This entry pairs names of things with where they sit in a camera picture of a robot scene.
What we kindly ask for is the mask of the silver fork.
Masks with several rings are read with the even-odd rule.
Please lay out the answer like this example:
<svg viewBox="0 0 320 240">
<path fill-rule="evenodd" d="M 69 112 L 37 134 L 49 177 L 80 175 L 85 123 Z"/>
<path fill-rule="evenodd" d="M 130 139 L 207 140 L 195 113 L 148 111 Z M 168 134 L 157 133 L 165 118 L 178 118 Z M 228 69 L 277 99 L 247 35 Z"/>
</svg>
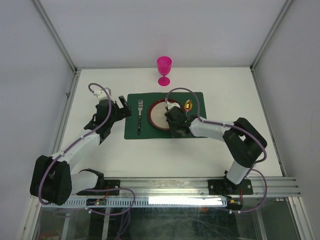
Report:
<svg viewBox="0 0 320 240">
<path fill-rule="evenodd" d="M 138 125 L 137 125 L 137 134 L 141 134 L 141 124 L 142 124 L 142 111 L 143 111 L 143 100 L 138 100 Z"/>
</svg>

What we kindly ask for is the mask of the gold bowl spoon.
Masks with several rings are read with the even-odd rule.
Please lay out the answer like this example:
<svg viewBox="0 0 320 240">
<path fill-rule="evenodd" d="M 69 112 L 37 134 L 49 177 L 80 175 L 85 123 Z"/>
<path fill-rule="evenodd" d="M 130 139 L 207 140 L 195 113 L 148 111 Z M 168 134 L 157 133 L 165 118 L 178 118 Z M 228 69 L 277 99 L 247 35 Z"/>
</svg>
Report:
<svg viewBox="0 0 320 240">
<path fill-rule="evenodd" d="M 193 102 L 191 99 L 188 99 L 184 104 L 185 115 L 187 116 L 192 109 L 193 109 Z"/>
</svg>

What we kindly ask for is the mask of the green placemat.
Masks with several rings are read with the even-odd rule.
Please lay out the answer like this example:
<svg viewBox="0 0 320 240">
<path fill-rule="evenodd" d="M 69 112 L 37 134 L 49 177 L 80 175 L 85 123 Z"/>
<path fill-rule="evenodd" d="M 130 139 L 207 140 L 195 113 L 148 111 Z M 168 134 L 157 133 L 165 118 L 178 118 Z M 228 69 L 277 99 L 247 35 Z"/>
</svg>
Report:
<svg viewBox="0 0 320 240">
<path fill-rule="evenodd" d="M 164 103 L 165 92 L 149 92 L 149 93 L 130 93 L 127 96 L 127 103 L 131 107 L 132 115 L 125 119 L 124 138 L 126 140 L 142 140 L 142 139 L 171 139 L 172 135 L 169 130 L 157 128 L 150 121 L 150 109 L 156 103 Z M 142 113 L 140 133 L 138 133 L 138 103 L 142 100 Z M 169 102 L 177 102 L 183 108 L 187 100 L 192 101 L 192 110 L 187 114 L 188 117 L 197 114 L 197 102 L 195 96 L 190 92 L 173 92 L 169 95 Z"/>
</svg>

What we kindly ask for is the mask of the red rimmed cream plate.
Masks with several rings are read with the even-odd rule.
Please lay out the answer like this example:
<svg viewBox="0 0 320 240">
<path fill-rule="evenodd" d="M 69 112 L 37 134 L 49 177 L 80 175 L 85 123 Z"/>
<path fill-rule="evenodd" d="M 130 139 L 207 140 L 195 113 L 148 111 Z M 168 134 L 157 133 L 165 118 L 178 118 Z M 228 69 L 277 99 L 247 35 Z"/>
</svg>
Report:
<svg viewBox="0 0 320 240">
<path fill-rule="evenodd" d="M 165 116 L 166 112 L 164 98 L 152 103 L 148 109 L 148 120 L 151 125 L 159 130 L 169 131 L 170 127 Z"/>
</svg>

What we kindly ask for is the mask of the pink plastic goblet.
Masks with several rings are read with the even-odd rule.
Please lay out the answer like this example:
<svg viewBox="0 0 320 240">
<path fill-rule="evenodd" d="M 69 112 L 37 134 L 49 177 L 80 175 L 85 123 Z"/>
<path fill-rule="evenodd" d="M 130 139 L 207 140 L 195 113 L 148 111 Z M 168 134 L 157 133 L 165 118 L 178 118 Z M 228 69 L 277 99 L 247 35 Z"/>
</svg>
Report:
<svg viewBox="0 0 320 240">
<path fill-rule="evenodd" d="M 168 86 L 170 84 L 170 79 L 167 75 L 172 69 L 172 59 L 168 56 L 161 56 L 157 59 L 157 70 L 161 77 L 158 79 L 158 84 L 162 87 Z"/>
</svg>

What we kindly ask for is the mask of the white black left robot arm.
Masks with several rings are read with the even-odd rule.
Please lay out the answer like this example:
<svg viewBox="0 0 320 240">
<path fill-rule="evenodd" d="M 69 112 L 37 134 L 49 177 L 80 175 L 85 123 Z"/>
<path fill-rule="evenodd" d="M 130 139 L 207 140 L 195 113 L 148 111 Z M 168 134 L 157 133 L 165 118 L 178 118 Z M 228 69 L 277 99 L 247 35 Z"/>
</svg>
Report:
<svg viewBox="0 0 320 240">
<path fill-rule="evenodd" d="M 83 128 L 78 142 L 51 156 L 41 155 L 35 162 L 30 194 L 41 197 L 58 206 L 63 205 L 70 195 L 100 194 L 106 188 L 102 172 L 91 168 L 72 174 L 72 169 L 91 150 L 98 147 L 111 133 L 115 122 L 132 115 L 132 108 L 124 96 L 119 97 L 123 107 L 116 101 L 103 99 L 96 105 L 96 114 Z"/>
</svg>

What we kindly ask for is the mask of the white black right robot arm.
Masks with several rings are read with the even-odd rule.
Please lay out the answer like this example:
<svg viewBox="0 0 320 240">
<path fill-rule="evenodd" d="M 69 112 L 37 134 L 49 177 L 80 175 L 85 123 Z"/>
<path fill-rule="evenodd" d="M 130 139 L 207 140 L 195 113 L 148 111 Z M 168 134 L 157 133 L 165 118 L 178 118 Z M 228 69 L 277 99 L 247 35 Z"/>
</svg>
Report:
<svg viewBox="0 0 320 240">
<path fill-rule="evenodd" d="M 223 177 L 223 187 L 230 194 L 236 193 L 242 187 L 242 181 L 251 171 L 258 158 L 267 158 L 267 141 L 251 125 L 240 117 L 232 123 L 210 121 L 191 115 L 187 117 L 185 111 L 178 106 L 166 105 L 164 113 L 173 138 L 186 136 L 210 138 L 224 142 L 233 157 L 230 169 Z"/>
</svg>

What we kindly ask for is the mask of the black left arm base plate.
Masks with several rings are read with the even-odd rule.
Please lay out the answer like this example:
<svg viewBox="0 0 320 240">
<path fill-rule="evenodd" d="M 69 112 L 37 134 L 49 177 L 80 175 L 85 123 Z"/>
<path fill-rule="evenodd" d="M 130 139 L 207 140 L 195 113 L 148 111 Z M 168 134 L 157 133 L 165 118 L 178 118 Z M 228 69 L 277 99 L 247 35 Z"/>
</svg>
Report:
<svg viewBox="0 0 320 240">
<path fill-rule="evenodd" d="M 101 187 L 94 188 L 93 191 L 82 190 L 77 192 L 78 196 L 119 196 L 121 187 L 121 181 L 119 179 L 104 179 L 104 183 Z"/>
</svg>

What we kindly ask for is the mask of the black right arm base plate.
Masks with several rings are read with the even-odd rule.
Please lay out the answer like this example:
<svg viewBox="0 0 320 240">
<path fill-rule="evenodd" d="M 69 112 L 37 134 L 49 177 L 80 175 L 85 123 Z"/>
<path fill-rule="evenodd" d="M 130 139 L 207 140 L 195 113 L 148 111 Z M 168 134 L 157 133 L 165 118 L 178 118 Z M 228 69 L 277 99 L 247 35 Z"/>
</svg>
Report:
<svg viewBox="0 0 320 240">
<path fill-rule="evenodd" d="M 209 195 L 221 195 L 224 197 L 233 195 L 253 195 L 252 182 L 249 179 L 243 179 L 240 184 L 227 182 L 227 179 L 209 179 L 208 192 Z"/>
</svg>

